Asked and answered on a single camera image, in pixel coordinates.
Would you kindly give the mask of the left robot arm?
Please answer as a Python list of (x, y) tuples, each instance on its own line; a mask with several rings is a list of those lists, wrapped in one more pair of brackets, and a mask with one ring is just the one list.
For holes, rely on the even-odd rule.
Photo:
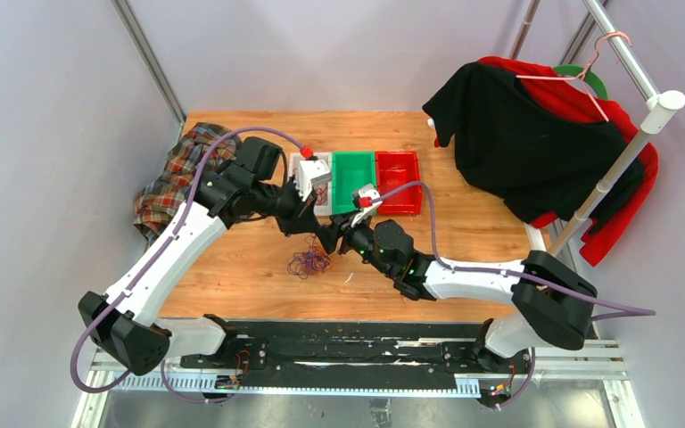
[(103, 294), (88, 292), (78, 310), (90, 339), (133, 375), (146, 375), (168, 358), (203, 355), (216, 368), (237, 357), (234, 332), (213, 315), (164, 319), (171, 291), (201, 254), (231, 226), (252, 215), (274, 218), (285, 235), (316, 232), (317, 190), (330, 182), (326, 161), (303, 152), (291, 177), (273, 185), (283, 149), (248, 137), (235, 157), (194, 180), (187, 198), (162, 236)]

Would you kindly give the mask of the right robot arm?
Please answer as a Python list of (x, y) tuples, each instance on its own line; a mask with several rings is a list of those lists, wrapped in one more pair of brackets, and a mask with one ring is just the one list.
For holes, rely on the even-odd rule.
[(477, 263), (439, 259), (414, 247), (414, 239), (393, 220), (375, 226), (334, 215), (317, 230), (328, 252), (358, 253), (410, 300), (484, 300), (515, 312), (483, 325), (474, 347), (476, 364), (494, 372), (518, 351), (552, 346), (580, 350), (590, 329), (596, 288), (545, 251), (524, 259)]

